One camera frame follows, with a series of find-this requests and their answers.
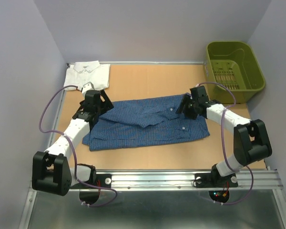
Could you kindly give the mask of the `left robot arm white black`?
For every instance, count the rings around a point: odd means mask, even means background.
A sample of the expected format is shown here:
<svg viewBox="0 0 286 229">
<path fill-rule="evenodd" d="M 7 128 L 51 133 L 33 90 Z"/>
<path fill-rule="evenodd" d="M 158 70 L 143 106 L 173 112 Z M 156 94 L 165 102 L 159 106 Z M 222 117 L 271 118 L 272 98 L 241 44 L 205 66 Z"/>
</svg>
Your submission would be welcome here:
<svg viewBox="0 0 286 229">
<path fill-rule="evenodd" d="M 113 104 L 104 90 L 89 89 L 83 94 L 84 100 L 66 130 L 52 130 L 60 137 L 45 151 L 38 151 L 33 156 L 31 185 L 34 190 L 64 196 L 78 183 L 86 188 L 96 188 L 95 167 L 75 163 L 71 168 L 69 159 L 76 157 L 76 146 L 94 128 L 99 117 L 113 109 Z"/>
</svg>

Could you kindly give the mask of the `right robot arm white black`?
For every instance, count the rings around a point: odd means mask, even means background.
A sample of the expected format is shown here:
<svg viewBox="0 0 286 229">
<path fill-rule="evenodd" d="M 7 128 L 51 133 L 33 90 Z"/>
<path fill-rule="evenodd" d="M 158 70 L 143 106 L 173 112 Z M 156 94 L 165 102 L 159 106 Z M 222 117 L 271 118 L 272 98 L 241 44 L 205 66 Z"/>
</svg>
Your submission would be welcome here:
<svg viewBox="0 0 286 229">
<path fill-rule="evenodd" d="M 198 175 L 195 179 L 197 186 L 221 186 L 240 169 L 272 155 L 266 125 L 262 120 L 241 117 L 218 101 L 210 100 L 204 86 L 196 86 L 190 91 L 183 96 L 176 112 L 193 120 L 198 116 L 210 119 L 234 137 L 233 154 L 213 165 L 210 173 Z"/>
</svg>

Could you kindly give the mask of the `blue checkered long sleeve shirt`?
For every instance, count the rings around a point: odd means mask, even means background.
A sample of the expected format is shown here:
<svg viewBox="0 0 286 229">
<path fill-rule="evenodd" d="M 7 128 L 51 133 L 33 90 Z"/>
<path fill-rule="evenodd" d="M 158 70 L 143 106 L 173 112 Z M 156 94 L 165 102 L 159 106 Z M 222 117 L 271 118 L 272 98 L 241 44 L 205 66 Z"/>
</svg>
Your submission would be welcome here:
<svg viewBox="0 0 286 229">
<path fill-rule="evenodd" d="M 90 151 L 191 142 L 210 135 L 206 120 L 176 111 L 183 95 L 113 102 L 83 139 Z"/>
</svg>

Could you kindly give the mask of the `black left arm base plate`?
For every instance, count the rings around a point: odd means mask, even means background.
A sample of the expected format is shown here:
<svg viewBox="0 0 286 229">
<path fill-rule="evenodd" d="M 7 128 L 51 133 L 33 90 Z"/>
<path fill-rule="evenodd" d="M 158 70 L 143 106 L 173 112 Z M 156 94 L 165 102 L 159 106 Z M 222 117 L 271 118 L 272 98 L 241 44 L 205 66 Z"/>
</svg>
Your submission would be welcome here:
<svg viewBox="0 0 286 229">
<path fill-rule="evenodd" d="M 95 178 L 89 178 L 89 180 L 86 181 L 86 183 L 88 183 L 89 185 L 93 185 L 93 186 L 111 188 L 111 182 L 109 184 L 105 183 L 106 179 L 112 179 L 112 175 L 109 173 L 96 174 Z M 81 183 L 75 184 L 70 187 L 70 189 L 88 189 L 88 188 L 90 187 L 83 185 Z"/>
</svg>

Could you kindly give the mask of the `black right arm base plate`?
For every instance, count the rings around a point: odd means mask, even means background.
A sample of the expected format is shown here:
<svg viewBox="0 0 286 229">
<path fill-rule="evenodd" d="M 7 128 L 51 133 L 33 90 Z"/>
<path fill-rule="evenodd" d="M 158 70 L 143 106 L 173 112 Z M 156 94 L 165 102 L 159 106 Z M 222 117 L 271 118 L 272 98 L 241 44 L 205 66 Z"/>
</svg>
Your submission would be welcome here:
<svg viewBox="0 0 286 229">
<path fill-rule="evenodd" d="M 235 174 L 225 177 L 219 174 L 196 173 L 194 175 L 193 186 L 196 188 L 222 188 L 222 187 L 238 187 Z"/>
</svg>

